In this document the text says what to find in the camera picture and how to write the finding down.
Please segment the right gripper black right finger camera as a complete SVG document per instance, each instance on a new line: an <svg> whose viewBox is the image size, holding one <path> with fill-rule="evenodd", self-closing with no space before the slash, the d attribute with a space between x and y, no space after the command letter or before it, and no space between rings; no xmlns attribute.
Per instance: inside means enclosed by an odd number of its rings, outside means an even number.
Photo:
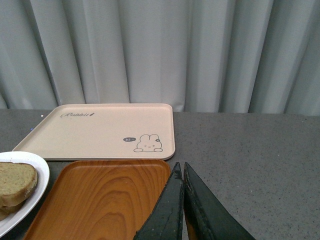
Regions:
<svg viewBox="0 0 320 240"><path fill-rule="evenodd" d="M190 240L253 240L186 162L184 214Z"/></svg>

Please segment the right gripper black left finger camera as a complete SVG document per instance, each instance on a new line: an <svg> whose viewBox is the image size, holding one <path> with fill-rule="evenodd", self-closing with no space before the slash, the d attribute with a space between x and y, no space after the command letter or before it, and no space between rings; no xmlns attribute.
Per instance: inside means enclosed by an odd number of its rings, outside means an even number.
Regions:
<svg viewBox="0 0 320 240"><path fill-rule="evenodd" d="M181 166L175 163L150 216L135 240L181 240L184 216L184 182Z"/></svg>

